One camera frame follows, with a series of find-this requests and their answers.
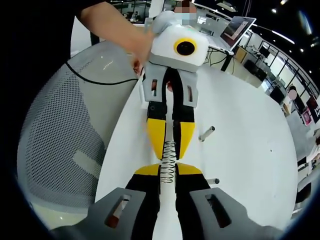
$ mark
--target laptop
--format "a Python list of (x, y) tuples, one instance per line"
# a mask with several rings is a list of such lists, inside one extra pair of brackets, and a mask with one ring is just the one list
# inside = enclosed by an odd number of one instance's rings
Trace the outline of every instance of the laptop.
[(242, 37), (255, 21), (256, 18), (252, 17), (233, 17), (219, 37), (206, 35), (209, 41), (209, 46), (219, 51), (227, 51), (230, 55), (233, 55), (234, 53), (232, 50), (240, 42)]

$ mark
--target yellow circle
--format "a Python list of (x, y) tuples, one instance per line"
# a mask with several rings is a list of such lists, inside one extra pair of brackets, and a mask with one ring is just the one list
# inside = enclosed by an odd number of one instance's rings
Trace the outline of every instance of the yellow circle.
[(183, 42), (189, 42), (189, 43), (192, 43), (192, 44), (193, 44), (193, 46), (194, 46), (194, 51), (193, 51), (193, 53), (197, 50), (197, 44), (196, 44), (195, 40), (193, 40), (192, 38), (189, 38), (189, 37), (183, 37), (183, 38), (178, 39), (178, 40), (174, 43), (173, 48), (174, 48), (174, 51), (175, 51), (177, 54), (181, 55), (180, 53), (178, 53), (177, 47), (178, 47), (178, 45), (179, 45), (180, 43), (183, 43)]

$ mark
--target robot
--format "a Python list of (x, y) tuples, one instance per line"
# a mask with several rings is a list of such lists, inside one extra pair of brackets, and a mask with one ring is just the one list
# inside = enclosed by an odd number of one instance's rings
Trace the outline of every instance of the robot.
[[(181, 26), (172, 11), (158, 15), (152, 30), (158, 35), (144, 66), (142, 83), (148, 102), (147, 129), (155, 154), (161, 160), (166, 136), (165, 90), (170, 81), (178, 160), (184, 156), (195, 128), (197, 70), (205, 61), (209, 44), (205, 36)], [(210, 188), (196, 167), (175, 163), (174, 168), (175, 208), (184, 240), (259, 240), (281, 234), (249, 219), (243, 205), (220, 188)], [(160, 184), (160, 164), (141, 167), (125, 188), (116, 188), (92, 205), (84, 220), (55, 228), (51, 233), (59, 240), (151, 240), (160, 210)]]
[(198, 103), (197, 70), (206, 60), (207, 38), (179, 24), (173, 11), (160, 13), (152, 23), (154, 38), (144, 66), (144, 100), (148, 102), (147, 131), (155, 155), (162, 159), (166, 137), (166, 84), (173, 91), (173, 140), (176, 159), (181, 159), (195, 129)]

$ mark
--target ceiling light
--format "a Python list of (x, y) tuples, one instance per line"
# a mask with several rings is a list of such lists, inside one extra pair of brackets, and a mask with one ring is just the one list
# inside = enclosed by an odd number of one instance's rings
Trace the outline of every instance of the ceiling light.
[(272, 32), (273, 32), (274, 34), (278, 35), (279, 37), (282, 37), (283, 39), (287, 40), (288, 42), (290, 42), (290, 43), (292, 43), (292, 44), (295, 44), (295, 42), (292, 41), (290, 38), (287, 38), (286, 36), (283, 36), (282, 34), (276, 32), (276, 31), (273, 31), (273, 30), (272, 30)]

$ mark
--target ceiling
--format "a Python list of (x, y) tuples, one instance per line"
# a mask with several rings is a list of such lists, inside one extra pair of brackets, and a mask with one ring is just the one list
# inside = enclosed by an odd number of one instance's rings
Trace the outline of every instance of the ceiling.
[[(320, 89), (320, 22), (317, 18), (320, 13), (314, 10), (317, 7), (308, 0), (286, 0), (283, 5), (281, 1), (251, 0), (251, 8), (247, 16), (257, 18), (255, 23), (258, 25), (251, 29), (262, 34), (262, 38), (291, 56)], [(217, 5), (223, 2), (221, 0), (195, 0), (195, 2), (233, 17), (242, 16), (246, 0), (226, 0), (234, 6), (236, 12), (222, 9)], [(289, 38), (295, 44), (270, 30)]]

